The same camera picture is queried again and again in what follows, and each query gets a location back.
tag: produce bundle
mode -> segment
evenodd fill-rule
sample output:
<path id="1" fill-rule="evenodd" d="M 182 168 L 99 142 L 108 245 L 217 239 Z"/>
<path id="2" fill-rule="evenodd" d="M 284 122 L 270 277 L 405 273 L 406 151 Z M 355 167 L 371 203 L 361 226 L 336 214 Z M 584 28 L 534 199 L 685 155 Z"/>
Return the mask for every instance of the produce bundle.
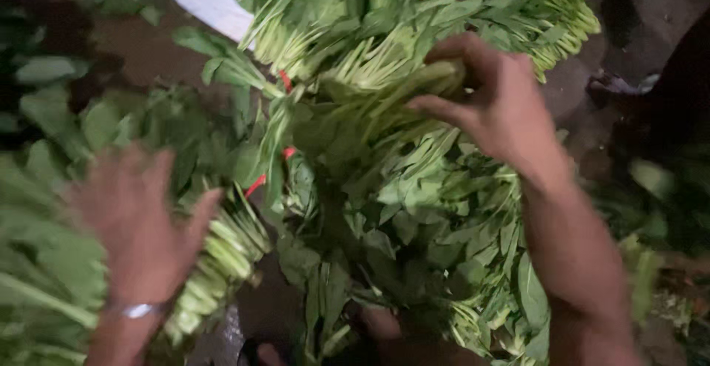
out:
<path id="1" fill-rule="evenodd" d="M 545 70 L 579 53 L 587 35 L 601 31 L 584 0 L 484 0 L 469 23 L 496 48 L 528 53 L 541 82 Z"/>
<path id="2" fill-rule="evenodd" d="M 27 65 L 17 70 L 18 78 L 22 71 L 27 76 Z M 179 344 L 239 284 L 256 283 L 253 263 L 271 250 L 238 183 L 248 177 L 235 173 L 249 146 L 244 139 L 254 126 L 258 130 L 248 93 L 235 93 L 230 115 L 208 115 L 190 88 L 159 88 L 149 96 L 110 90 L 77 116 L 66 87 L 55 78 L 46 81 L 52 84 L 20 99 L 17 116 L 42 138 L 0 156 L 0 360 L 83 363 L 104 302 L 104 253 L 91 234 L 69 223 L 60 194 L 68 181 L 83 177 L 95 153 L 135 139 L 150 151 L 175 151 L 169 193 L 175 212 L 188 213 L 208 189 L 225 189 L 204 251 L 164 326 Z"/>
<path id="3" fill-rule="evenodd" d="M 546 361 L 550 312 L 525 252 L 516 173 L 404 107 L 463 93 L 458 62 L 423 58 L 490 1 L 237 0 L 254 13 L 239 48 L 254 45 L 282 94 L 223 39 L 176 33 L 212 57 L 205 82 L 261 86 L 271 100 L 253 170 L 266 175 L 262 212 L 284 215 L 281 269 L 306 292 L 302 363 L 356 341 L 342 316 L 351 299 L 400 309 L 489 359 Z M 570 5 L 579 10 L 559 7 Z M 566 21 L 548 11 L 551 24 Z"/>

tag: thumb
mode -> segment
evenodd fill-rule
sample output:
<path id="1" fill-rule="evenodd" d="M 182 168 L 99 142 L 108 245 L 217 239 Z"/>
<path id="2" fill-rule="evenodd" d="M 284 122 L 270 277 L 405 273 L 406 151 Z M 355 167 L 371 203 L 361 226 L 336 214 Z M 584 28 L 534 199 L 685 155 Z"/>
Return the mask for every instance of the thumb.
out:
<path id="1" fill-rule="evenodd" d="M 209 231 L 209 221 L 217 213 L 219 200 L 222 198 L 222 189 L 214 189 L 202 194 L 192 208 L 192 217 L 187 223 L 186 239 L 192 244 L 191 250 L 195 253 L 202 248 L 202 240 Z"/>
<path id="2" fill-rule="evenodd" d="M 407 108 L 460 128 L 470 123 L 467 121 L 472 119 L 471 116 L 476 116 L 473 109 L 435 95 L 415 97 L 409 101 Z"/>

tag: hand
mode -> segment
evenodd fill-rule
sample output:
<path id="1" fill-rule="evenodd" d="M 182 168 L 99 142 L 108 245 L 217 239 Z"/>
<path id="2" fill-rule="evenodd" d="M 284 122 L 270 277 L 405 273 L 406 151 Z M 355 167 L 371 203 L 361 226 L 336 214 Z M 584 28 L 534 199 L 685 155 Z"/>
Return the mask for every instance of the hand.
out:
<path id="1" fill-rule="evenodd" d="M 165 194 L 173 153 L 149 159 L 133 143 L 109 151 L 89 169 L 88 180 L 68 195 L 73 215 L 106 249 L 109 295 L 125 304 L 169 301 L 202 248 L 207 225 L 222 193 L 205 193 L 192 218 L 176 224 Z"/>
<path id="2" fill-rule="evenodd" d="M 439 42 L 425 62 L 456 58 L 466 66 L 466 84 L 475 91 L 462 102 L 424 95 L 408 106 L 457 126 L 486 155 L 510 164 L 528 179 L 566 171 L 567 156 L 555 138 L 528 56 L 496 51 L 466 32 Z"/>

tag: wrist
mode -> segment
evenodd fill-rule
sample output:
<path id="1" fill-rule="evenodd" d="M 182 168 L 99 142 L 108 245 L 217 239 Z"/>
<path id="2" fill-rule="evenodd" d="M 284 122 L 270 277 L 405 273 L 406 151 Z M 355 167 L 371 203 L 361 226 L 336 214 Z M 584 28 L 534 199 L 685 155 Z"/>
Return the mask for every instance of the wrist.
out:
<path id="1" fill-rule="evenodd" d="M 521 162 L 518 172 L 527 186 L 543 195 L 554 196 L 575 185 L 570 158 L 557 142 L 537 152 L 535 159 Z"/>

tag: green stem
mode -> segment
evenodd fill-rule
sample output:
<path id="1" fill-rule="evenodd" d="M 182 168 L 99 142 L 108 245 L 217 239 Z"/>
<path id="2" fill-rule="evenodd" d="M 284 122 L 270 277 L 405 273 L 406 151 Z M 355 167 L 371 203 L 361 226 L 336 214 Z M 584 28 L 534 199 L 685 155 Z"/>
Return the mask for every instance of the green stem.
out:
<path id="1" fill-rule="evenodd" d="M 74 362 L 76 365 L 83 365 L 87 356 L 81 352 L 76 352 L 74 350 L 57 347 L 55 345 L 35 345 L 33 347 L 34 352 L 41 355 L 55 355 L 58 357 L 63 357 L 66 360 Z"/>
<path id="2" fill-rule="evenodd" d="M 80 323 L 85 328 L 93 329 L 96 327 L 98 321 L 97 315 L 85 309 L 79 308 L 78 306 L 67 304 L 59 298 L 51 296 L 46 292 L 16 279 L 7 273 L 0 272 L 0 286 L 5 286 L 8 289 L 15 291 L 17 294 L 30 299 L 31 301 L 58 311 L 68 318 Z"/>

